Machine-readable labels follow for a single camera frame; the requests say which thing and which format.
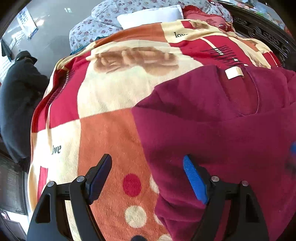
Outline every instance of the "calendar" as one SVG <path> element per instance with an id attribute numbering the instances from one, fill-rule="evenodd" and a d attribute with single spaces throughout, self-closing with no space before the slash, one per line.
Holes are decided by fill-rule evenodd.
<path id="1" fill-rule="evenodd" d="M 20 13 L 17 15 L 17 21 L 28 39 L 31 39 L 38 30 L 27 7 L 20 11 Z"/>

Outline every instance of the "printed word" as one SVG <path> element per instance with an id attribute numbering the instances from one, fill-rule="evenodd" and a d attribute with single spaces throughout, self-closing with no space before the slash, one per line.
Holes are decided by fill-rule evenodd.
<path id="1" fill-rule="evenodd" d="M 187 35 L 187 34 L 176 34 L 176 32 L 174 32 L 174 34 L 175 34 L 176 38 Z"/>
<path id="2" fill-rule="evenodd" d="M 57 146 L 57 147 L 52 146 L 52 155 L 55 153 L 60 153 L 61 148 L 62 148 L 61 146 Z"/>

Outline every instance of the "white pillow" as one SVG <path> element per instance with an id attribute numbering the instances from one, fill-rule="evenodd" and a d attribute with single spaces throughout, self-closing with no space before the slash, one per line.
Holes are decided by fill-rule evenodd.
<path id="1" fill-rule="evenodd" d="M 149 23 L 173 22 L 178 19 L 184 19 L 180 5 L 144 9 L 133 13 L 121 14 L 117 17 L 123 29 Z"/>

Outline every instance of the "sleeve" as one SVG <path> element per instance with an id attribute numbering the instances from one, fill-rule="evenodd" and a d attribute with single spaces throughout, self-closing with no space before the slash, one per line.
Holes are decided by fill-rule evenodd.
<path id="1" fill-rule="evenodd" d="M 49 84 L 49 79 L 45 75 L 40 74 L 29 59 L 25 59 L 24 61 L 24 71 L 27 76 L 24 79 L 25 84 L 44 93 Z"/>

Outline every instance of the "clothing tag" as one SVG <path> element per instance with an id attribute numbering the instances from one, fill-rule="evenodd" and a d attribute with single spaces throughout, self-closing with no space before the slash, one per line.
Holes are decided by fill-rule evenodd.
<path id="1" fill-rule="evenodd" d="M 238 67 L 238 66 L 233 66 L 233 67 L 225 70 L 225 73 L 226 73 L 226 76 L 227 76 L 227 78 L 229 80 L 232 79 L 232 78 L 234 78 L 234 77 L 237 77 L 239 75 L 242 76 L 242 77 L 244 77 L 244 74 L 243 74 L 241 68 Z"/>

